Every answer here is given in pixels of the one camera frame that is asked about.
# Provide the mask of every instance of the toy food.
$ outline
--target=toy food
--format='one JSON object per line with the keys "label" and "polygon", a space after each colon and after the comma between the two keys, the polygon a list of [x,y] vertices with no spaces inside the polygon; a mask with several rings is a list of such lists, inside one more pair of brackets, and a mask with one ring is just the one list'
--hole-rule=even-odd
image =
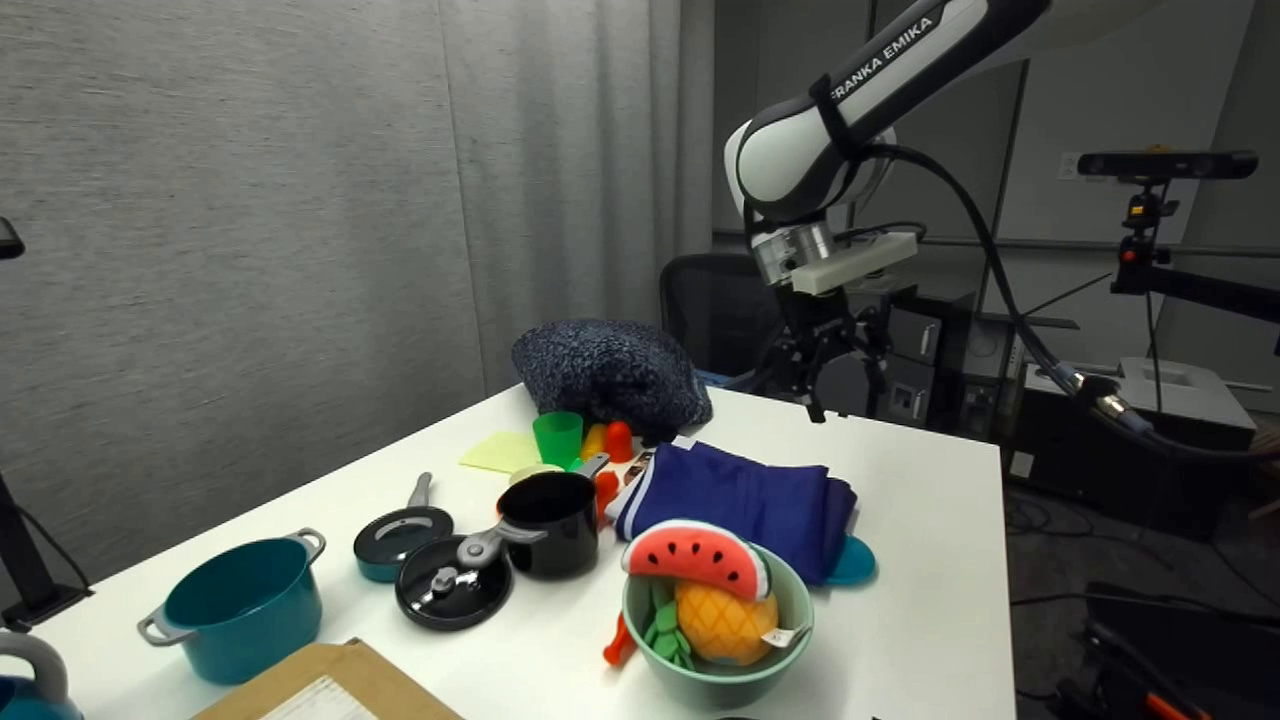
{"label": "toy food", "polygon": [[710,666],[753,668],[771,653],[763,632],[777,627],[777,596],[740,602],[712,586],[675,586],[675,618],[694,658]]}
{"label": "toy food", "polygon": [[763,602],[770,573],[763,560],[740,538],[702,525],[663,521],[639,532],[623,557],[632,575],[674,575],[712,586],[736,602]]}

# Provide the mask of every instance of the cooking pot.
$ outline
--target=cooking pot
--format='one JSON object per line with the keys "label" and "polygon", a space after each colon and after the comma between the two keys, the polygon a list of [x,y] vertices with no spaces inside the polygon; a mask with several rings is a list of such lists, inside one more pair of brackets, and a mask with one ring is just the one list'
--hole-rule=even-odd
{"label": "cooking pot", "polygon": [[34,675],[0,675],[0,720],[77,720],[63,660],[38,637],[0,632],[0,658],[34,666]]}
{"label": "cooking pot", "polygon": [[183,645],[213,684],[243,684],[321,637],[321,551],[313,527],[227,547],[187,573],[138,632],[157,647]]}

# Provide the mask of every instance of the gray curtain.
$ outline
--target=gray curtain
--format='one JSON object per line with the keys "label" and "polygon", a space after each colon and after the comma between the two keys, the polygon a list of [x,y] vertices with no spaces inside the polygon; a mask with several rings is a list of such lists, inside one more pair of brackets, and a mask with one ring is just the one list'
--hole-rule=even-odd
{"label": "gray curtain", "polygon": [[654,315],[710,0],[4,0],[0,473],[104,575]]}

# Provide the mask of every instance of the floor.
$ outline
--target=floor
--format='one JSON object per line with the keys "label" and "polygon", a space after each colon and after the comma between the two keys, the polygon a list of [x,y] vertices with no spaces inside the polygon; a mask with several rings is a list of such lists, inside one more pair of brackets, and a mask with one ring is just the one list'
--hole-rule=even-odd
{"label": "floor", "polygon": [[1054,720],[1044,697],[1086,666],[1086,602],[1061,592],[1107,581],[1154,596],[1280,618],[1280,532],[1252,518],[1278,488],[1269,481],[1240,488],[1220,518],[1216,540],[1202,545],[1008,484],[1022,720]]}

